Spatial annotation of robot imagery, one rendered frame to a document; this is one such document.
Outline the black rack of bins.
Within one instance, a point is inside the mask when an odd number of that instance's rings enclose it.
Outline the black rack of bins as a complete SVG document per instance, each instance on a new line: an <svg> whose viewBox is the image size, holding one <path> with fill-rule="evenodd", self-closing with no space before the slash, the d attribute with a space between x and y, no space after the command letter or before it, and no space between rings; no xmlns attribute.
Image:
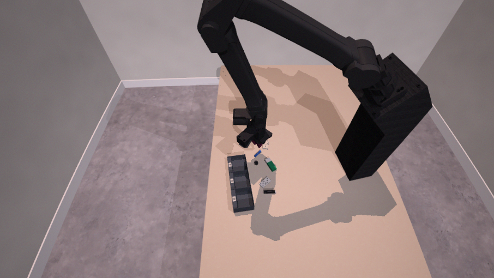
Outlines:
<svg viewBox="0 0 494 278"><path fill-rule="evenodd" d="M233 212L254 210L254 200L245 154L227 156L227 161Z"/></svg>

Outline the green and white eraser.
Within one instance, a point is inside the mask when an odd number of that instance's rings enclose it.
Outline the green and white eraser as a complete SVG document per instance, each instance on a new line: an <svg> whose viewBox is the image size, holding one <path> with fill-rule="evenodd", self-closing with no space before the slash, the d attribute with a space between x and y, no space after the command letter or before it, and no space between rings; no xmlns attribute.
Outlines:
<svg viewBox="0 0 494 278"><path fill-rule="evenodd" d="M271 169L272 172L276 170L276 167L270 158L265 159L265 162L269 166L269 168Z"/></svg>

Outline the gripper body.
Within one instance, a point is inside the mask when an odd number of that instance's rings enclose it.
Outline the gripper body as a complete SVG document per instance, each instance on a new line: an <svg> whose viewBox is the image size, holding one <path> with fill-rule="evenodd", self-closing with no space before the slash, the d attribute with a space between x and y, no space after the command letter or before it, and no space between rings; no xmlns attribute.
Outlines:
<svg viewBox="0 0 494 278"><path fill-rule="evenodd" d="M253 125L252 125L252 127L255 128ZM264 144L267 139L272 137L272 132L270 132L269 130L266 129L266 125L263 128L265 128L264 137L262 139L260 139L259 141L255 138L253 139L253 141L255 141L257 144L261 144L261 143ZM263 128L255 128L255 129L263 129Z"/></svg>

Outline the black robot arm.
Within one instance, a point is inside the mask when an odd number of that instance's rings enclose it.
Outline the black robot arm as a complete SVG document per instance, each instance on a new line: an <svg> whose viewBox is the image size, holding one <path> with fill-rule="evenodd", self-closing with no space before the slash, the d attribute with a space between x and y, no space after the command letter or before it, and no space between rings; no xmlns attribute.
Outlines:
<svg viewBox="0 0 494 278"><path fill-rule="evenodd" d="M246 125L237 136L243 148L254 138L264 137L268 100L239 41L234 17L260 25L328 60L342 70L352 88L368 89L379 107L408 91L388 62L375 54L370 41L345 38L283 0L203 0L197 30L210 52L219 55L245 100L246 108L233 109L233 125Z"/></svg>

